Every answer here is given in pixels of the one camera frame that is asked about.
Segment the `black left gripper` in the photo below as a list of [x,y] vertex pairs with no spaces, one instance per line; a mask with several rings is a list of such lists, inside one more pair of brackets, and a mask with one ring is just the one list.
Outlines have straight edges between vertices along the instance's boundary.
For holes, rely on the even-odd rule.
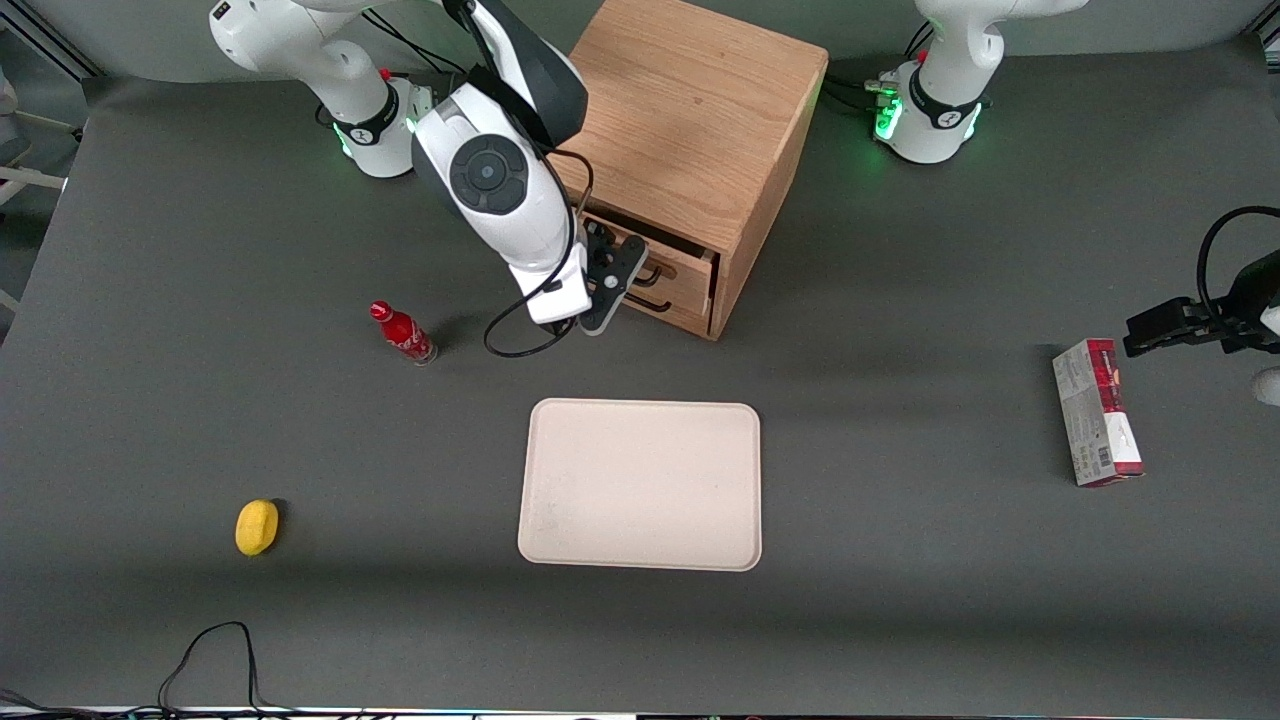
[[1210,323],[1210,310],[1188,297],[1170,299],[1160,313],[1140,313],[1126,320],[1124,350],[1139,357],[1157,348],[1219,342],[1225,354],[1256,350],[1279,354],[1277,337],[1279,251],[1244,266],[1230,290],[1217,301],[1220,318],[1230,333],[1225,340]]

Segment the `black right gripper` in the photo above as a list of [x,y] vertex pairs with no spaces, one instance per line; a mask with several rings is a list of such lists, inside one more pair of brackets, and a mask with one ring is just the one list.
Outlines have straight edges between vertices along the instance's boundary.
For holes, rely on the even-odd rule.
[[627,245],[625,238],[613,237],[613,231],[595,220],[588,223],[588,260],[585,266],[585,281],[588,284],[588,297],[590,307],[582,314],[582,319],[600,319],[605,310],[605,301],[609,299],[609,288],[605,286],[609,263],[625,263],[627,258]]

